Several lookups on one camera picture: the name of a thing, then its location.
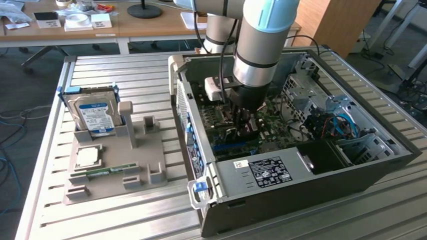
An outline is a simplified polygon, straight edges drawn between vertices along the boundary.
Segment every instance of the wooden desk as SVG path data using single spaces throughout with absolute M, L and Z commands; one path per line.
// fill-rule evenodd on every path
M 195 31 L 185 28 L 180 9 L 158 6 L 162 10 L 160 17 L 138 19 L 126 12 L 128 7 L 137 4 L 136 2 L 108 2 L 108 4 L 114 6 L 114 11 L 118 13 L 110 17 L 112 28 L 65 32 L 64 27 L 40 29 L 33 21 L 29 27 L 8 30 L 4 24 L 10 22 L 4 17 L 0 20 L 0 48 L 117 43 L 120 54 L 129 54 L 129 42 L 196 39 Z M 49 12 L 58 8 L 53 0 L 40 0 L 40 2 L 25 2 L 22 11 L 34 18 L 33 12 Z M 64 26 L 64 17 L 60 17 L 60 21 Z M 295 23 L 289 36 L 299 30 L 300 26 Z M 287 46 L 291 46 L 292 42 L 292 39 L 287 41 Z

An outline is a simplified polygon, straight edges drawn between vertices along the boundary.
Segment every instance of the black lamp base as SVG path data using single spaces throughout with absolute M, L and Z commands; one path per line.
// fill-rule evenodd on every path
M 126 13 L 138 19 L 153 19 L 162 13 L 161 9 L 153 5 L 145 5 L 145 9 L 140 4 L 132 5 L 126 8 Z

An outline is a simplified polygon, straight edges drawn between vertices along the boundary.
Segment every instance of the wooden cabinet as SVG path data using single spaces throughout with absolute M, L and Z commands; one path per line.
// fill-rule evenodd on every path
M 380 0 L 300 0 L 296 22 L 299 35 L 312 37 L 319 45 L 328 45 L 344 58 L 355 46 Z M 293 46 L 312 45 L 297 37 Z

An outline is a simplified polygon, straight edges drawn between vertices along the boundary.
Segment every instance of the metal table surface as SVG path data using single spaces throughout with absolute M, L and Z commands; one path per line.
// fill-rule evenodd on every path
M 58 86 L 116 82 L 133 102 L 132 119 L 160 120 L 168 185 L 61 204 L 74 122 L 57 96 L 41 142 L 16 239 L 200 239 L 196 211 L 168 94 L 168 56 L 184 52 L 84 56 L 65 62 Z M 333 53 L 323 60 L 401 131 L 423 154 L 364 192 L 316 205 L 211 239 L 417 239 L 427 235 L 427 130 Z M 320 78 L 332 94 L 340 90 Z

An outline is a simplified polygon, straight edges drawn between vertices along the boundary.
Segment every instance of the red cable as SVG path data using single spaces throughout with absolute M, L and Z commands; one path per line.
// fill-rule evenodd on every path
M 323 125 L 323 131 L 321 131 L 321 137 L 320 139 L 323 139 L 323 136 L 325 135 L 325 129 L 327 129 L 327 124 L 328 124 L 328 121 L 331 120 L 331 117 L 328 119 L 325 119 L 324 121 L 324 125 Z

